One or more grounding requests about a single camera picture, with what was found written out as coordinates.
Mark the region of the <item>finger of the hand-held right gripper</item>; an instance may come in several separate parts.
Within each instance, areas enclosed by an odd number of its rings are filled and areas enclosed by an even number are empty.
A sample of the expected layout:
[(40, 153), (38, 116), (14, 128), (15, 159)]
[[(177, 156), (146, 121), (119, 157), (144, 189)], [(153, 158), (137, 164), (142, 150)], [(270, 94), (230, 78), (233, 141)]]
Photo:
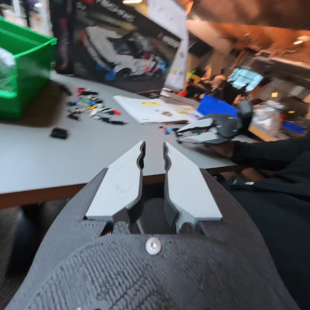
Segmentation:
[(213, 122), (214, 122), (213, 118), (202, 118), (183, 126), (182, 128), (178, 129), (176, 133), (181, 134), (193, 130), (205, 130), (211, 127)]
[(213, 144), (218, 140), (218, 134), (211, 131), (192, 134), (177, 139), (178, 143), (194, 143), (194, 144)]

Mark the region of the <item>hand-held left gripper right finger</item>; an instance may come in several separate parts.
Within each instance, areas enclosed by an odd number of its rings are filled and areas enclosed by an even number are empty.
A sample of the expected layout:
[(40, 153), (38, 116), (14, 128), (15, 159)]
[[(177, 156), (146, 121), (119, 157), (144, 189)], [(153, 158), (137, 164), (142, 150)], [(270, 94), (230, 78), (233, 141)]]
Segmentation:
[(165, 206), (168, 225), (194, 229), (200, 222), (219, 222), (223, 215), (200, 168), (168, 142), (163, 143)]

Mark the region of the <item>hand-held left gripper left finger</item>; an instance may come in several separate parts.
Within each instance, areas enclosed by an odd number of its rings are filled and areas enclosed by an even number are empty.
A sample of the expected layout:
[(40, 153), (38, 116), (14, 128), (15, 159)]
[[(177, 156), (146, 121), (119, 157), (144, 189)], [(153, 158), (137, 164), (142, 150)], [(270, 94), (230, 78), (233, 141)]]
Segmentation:
[(88, 220), (135, 223), (142, 215), (145, 141), (140, 141), (114, 161), (86, 212)]

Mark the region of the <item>person's right forearm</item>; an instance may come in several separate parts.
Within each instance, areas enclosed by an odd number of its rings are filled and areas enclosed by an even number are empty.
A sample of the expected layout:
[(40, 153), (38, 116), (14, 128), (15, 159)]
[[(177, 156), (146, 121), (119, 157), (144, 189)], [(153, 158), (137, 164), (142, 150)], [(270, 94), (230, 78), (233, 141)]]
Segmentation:
[(235, 142), (231, 160), (240, 165), (276, 172), (285, 178), (310, 175), (310, 138), (242, 143)]

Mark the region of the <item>black lego brick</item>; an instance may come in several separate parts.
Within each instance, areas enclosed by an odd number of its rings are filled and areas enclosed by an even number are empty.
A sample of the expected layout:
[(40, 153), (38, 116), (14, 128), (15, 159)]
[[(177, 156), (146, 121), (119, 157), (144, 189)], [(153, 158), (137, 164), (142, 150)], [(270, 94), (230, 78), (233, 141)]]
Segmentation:
[(69, 133), (67, 130), (55, 127), (51, 130), (50, 137), (66, 140), (69, 136)]

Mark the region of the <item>lego set box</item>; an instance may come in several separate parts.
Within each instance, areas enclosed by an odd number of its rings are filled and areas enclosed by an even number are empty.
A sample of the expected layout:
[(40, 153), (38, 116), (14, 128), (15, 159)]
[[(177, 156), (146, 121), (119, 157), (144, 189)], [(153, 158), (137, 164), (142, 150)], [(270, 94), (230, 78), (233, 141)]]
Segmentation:
[(49, 1), (59, 74), (141, 94), (159, 91), (176, 51), (157, 23), (122, 1)]

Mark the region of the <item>person's right hand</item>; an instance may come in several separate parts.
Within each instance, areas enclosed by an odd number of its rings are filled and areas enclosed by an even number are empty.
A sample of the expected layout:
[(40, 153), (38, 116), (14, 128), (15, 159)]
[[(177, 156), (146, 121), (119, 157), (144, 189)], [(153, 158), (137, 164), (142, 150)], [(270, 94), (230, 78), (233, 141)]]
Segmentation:
[(235, 141), (227, 141), (221, 144), (212, 144), (210, 148), (218, 155), (231, 159), (234, 155)]

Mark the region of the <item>blue plastic box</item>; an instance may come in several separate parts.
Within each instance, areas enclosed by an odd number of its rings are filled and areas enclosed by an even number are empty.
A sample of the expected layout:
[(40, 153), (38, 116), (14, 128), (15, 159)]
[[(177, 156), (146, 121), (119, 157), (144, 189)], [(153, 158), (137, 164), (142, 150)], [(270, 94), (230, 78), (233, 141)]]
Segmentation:
[(211, 95), (204, 95), (200, 100), (197, 111), (204, 116), (208, 114), (228, 114), (233, 118), (238, 118), (237, 108)]

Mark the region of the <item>white plastic bags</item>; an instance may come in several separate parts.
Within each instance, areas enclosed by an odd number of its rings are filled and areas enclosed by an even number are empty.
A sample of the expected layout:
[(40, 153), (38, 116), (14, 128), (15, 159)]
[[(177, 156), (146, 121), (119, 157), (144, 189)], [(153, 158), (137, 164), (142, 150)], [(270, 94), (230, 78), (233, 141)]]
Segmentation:
[(278, 131), (282, 124), (281, 113), (284, 108), (284, 104), (273, 100), (254, 105), (251, 125), (270, 132)]

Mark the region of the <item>white instruction booklet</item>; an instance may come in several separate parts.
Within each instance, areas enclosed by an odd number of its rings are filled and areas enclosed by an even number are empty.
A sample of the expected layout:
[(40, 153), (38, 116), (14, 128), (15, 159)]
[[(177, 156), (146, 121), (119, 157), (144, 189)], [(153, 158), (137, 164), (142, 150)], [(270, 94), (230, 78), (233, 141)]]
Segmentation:
[(121, 95), (113, 99), (140, 124), (187, 124), (203, 117), (191, 106), (169, 104), (160, 99), (135, 99)]

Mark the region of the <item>computer monitor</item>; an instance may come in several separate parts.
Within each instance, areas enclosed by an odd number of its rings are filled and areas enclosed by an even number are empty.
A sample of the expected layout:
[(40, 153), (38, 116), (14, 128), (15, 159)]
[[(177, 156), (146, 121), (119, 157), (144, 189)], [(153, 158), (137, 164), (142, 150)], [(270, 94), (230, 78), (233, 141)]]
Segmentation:
[(263, 76), (255, 72), (252, 68), (247, 66), (240, 66), (235, 68), (232, 74), (227, 79), (232, 86), (240, 90), (246, 86), (246, 92), (252, 91), (263, 79)]

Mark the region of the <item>white paper sheet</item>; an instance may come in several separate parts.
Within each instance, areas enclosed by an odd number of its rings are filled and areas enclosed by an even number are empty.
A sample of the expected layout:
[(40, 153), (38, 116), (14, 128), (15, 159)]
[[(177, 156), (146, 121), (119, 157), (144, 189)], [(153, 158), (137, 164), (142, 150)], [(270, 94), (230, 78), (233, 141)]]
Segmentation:
[(185, 9), (173, 0), (148, 0), (148, 17), (162, 28), (161, 41), (176, 54), (165, 80), (165, 87), (174, 91), (184, 88), (188, 60), (188, 29)]

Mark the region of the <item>person's black clothing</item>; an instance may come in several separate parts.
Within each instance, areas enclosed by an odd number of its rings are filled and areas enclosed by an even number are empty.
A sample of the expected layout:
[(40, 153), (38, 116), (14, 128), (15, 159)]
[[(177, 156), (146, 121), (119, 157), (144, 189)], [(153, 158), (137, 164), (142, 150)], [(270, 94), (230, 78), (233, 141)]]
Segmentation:
[(240, 203), (263, 236), (285, 286), (300, 309), (309, 309), (309, 197), (261, 189), (233, 188), (234, 172), (219, 183)]

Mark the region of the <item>green plastic bin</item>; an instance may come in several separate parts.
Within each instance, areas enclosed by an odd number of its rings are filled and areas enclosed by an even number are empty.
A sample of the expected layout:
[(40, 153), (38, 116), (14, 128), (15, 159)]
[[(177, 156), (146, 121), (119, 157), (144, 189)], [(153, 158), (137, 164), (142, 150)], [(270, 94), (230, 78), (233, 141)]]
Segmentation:
[(15, 91), (0, 90), (1, 119), (21, 119), (49, 83), (57, 39), (0, 19), (0, 48), (16, 62)]

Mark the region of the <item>clear plastic bag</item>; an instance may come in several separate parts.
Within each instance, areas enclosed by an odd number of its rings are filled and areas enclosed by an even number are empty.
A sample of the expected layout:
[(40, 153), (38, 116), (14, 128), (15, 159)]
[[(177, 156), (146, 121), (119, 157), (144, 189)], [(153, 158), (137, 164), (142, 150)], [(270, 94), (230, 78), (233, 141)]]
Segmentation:
[(0, 89), (2, 91), (15, 91), (16, 88), (16, 62), (9, 51), (0, 48)]

